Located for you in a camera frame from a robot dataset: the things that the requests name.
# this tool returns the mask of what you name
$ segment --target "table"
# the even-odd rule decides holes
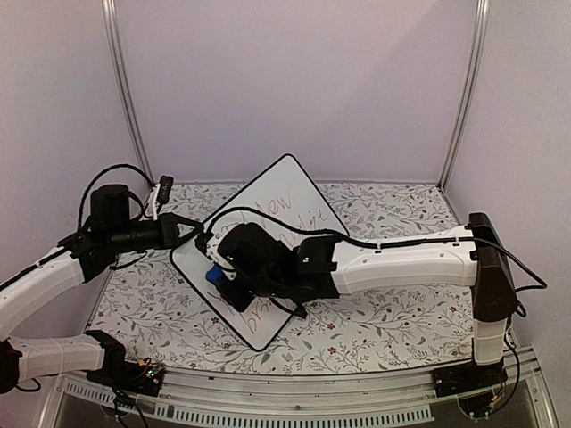
[[[205,219],[240,184],[173,187],[164,211]],[[358,238],[433,233],[456,226],[434,185],[320,184]],[[123,258],[121,263],[129,261]],[[466,288],[443,284],[384,288],[320,300],[293,319],[264,352],[243,344],[169,262],[168,251],[116,271],[89,328],[122,342],[130,359],[240,374],[371,373],[471,358]]]

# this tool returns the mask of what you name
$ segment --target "wire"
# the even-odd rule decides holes
[[[143,414],[141,407],[137,404],[135,399],[129,397],[129,395],[126,392],[118,390],[116,388],[113,388],[113,392],[115,392],[115,399],[113,400],[113,405],[115,408],[115,420],[119,422],[122,427],[129,428],[128,425],[122,421],[121,418],[123,416],[119,414],[119,403],[121,403],[124,406],[132,406],[139,414],[141,422],[143,422],[143,426],[145,428],[149,428],[149,424],[146,422],[145,415]]]
[[[99,174],[97,174],[93,178],[93,180],[91,180],[91,182],[87,186],[87,189],[85,190],[85,192],[81,196],[81,203],[79,204],[79,214],[78,214],[78,230],[77,230],[78,236],[79,236],[79,232],[81,232],[81,224],[82,224],[82,220],[83,220],[83,209],[85,207],[86,199],[87,199],[87,196],[89,195],[89,191],[95,185],[95,183],[97,182],[97,180],[99,178],[101,178],[102,176],[104,176],[108,172],[113,171],[115,169],[131,169],[131,170],[135,171],[137,174],[139,174],[141,177],[143,177],[145,179],[146,183],[150,187],[153,187],[153,181],[151,180],[151,178],[149,178],[149,176],[147,176],[142,169],[140,169],[134,165],[131,165],[129,163],[118,163],[118,164],[111,165],[110,167],[103,169]]]
[[[218,213],[212,219],[211,223],[208,225],[208,228],[206,229],[206,235],[209,235],[212,233],[212,229],[214,228],[214,225],[216,224],[217,221],[219,221],[222,217],[226,216],[227,214],[229,214],[231,212],[235,212],[235,211],[251,212],[251,213],[256,214],[262,218],[265,218],[266,220],[271,221],[271,222],[273,222],[279,226],[282,226],[283,228],[285,228],[291,232],[295,232],[295,233],[300,234],[300,235],[332,235],[333,237],[336,237],[336,238],[340,239],[341,241],[345,241],[345,242],[350,243],[352,245],[355,245],[357,247],[366,248],[369,250],[382,251],[383,249],[386,250],[386,249],[391,249],[391,248],[412,247],[412,246],[421,245],[424,243],[455,243],[455,242],[484,243],[486,245],[489,245],[489,246],[495,248],[496,250],[498,250],[499,252],[501,252],[502,254],[507,256],[508,258],[510,258],[514,263],[516,263],[516,265],[518,265],[524,272],[526,272],[530,277],[533,278],[533,280],[535,280],[538,283],[537,285],[528,285],[525,287],[520,287],[520,288],[516,289],[516,292],[522,292],[524,290],[544,290],[547,288],[547,283],[545,281],[543,281],[537,274],[535,274],[535,272],[532,269],[530,269],[528,266],[526,266],[525,263],[523,261],[521,261],[520,259],[518,259],[513,253],[506,250],[504,247],[502,247],[501,245],[499,245],[497,243],[494,243],[492,241],[488,241],[487,239],[478,238],[476,236],[459,236],[459,237],[450,237],[450,238],[418,238],[418,239],[410,239],[407,241],[397,241],[397,242],[380,243],[380,244],[379,243],[368,243],[368,242],[360,241],[358,239],[351,238],[350,236],[342,234],[341,232],[338,232],[338,231],[333,230],[333,229],[303,230],[303,229],[300,229],[298,227],[288,225],[287,223],[284,223],[283,221],[278,220],[277,218],[273,218],[270,215],[266,214],[265,212],[256,210],[254,208],[242,207],[242,206],[232,207],[232,208],[229,208],[227,210],[223,210],[220,213]],[[518,314],[520,316],[522,313],[526,314],[525,308],[523,307],[521,302],[518,303],[518,306],[522,309],[522,311]]]
[[[17,281],[21,280],[24,276],[26,276],[30,272],[33,272],[38,267],[45,265],[45,263],[48,263],[57,257],[60,257],[66,251],[67,251],[67,249],[62,248],[61,250],[58,250],[58,251],[50,254],[49,256],[44,257],[43,259],[41,259],[37,263],[26,267],[20,273],[16,274],[12,278],[10,278],[8,281],[5,281],[4,283],[0,284],[0,292],[4,291],[6,288],[8,288],[10,285],[16,283]]]
[[[146,257],[146,255],[149,253],[149,251],[144,250],[143,251],[143,255],[137,259],[131,260],[129,263],[125,263],[124,265],[118,265],[118,266],[109,266],[109,270],[121,270],[124,268],[128,268],[130,266],[133,266],[134,264],[138,263],[139,261],[141,261],[142,259],[144,259]]]
[[[16,389],[17,389],[18,391],[21,391],[21,392],[38,392],[38,391],[40,391],[40,390],[42,389],[42,384],[39,382],[38,379],[36,379],[36,378],[34,377],[34,378],[30,379],[30,380],[31,380],[33,383],[36,384],[36,388],[28,389],[28,388],[22,388],[20,385],[16,385]]]
[[[504,336],[503,341],[506,344],[506,346],[508,347],[508,349],[511,350],[511,353],[514,354],[514,357],[516,359],[516,363],[517,363],[516,381],[514,383],[514,388],[511,390],[511,393],[508,395],[508,397],[505,400],[503,400],[498,407],[494,407],[494,409],[492,410],[490,415],[495,415],[496,413],[498,413],[500,410],[502,410],[504,407],[506,407],[508,405],[509,401],[513,398],[513,396],[516,393],[517,386],[519,385],[519,378],[521,376],[521,363],[519,361],[519,355],[517,354],[516,348],[512,347],[509,344],[508,338],[506,336]]]

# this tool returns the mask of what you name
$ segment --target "white wall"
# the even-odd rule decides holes
[[[501,239],[549,283],[521,300],[518,336],[539,355],[571,426],[571,3],[492,2],[484,58],[449,196],[490,214]],[[520,284],[529,278],[517,275]]]
[[[284,152],[317,179],[438,180],[476,1],[117,2],[150,162],[250,179]]]
[[[136,161],[100,2],[0,1],[0,283],[75,229],[105,166]],[[137,178],[110,175],[141,190]],[[68,292],[17,333],[79,333],[100,284]],[[0,396],[0,425],[35,426],[43,396]]]

